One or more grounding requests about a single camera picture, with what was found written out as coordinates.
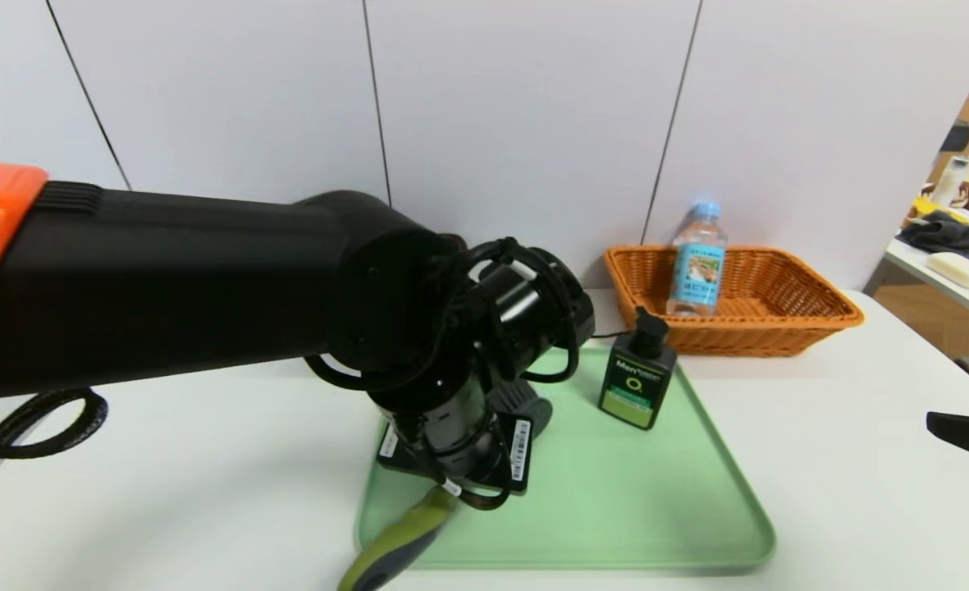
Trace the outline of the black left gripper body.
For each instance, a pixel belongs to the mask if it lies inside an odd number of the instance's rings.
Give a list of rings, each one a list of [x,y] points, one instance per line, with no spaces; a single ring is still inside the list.
[[[534,389],[526,379],[499,382],[490,392],[470,381],[418,420],[410,442],[387,425],[376,463],[438,483],[523,495],[533,440]]]

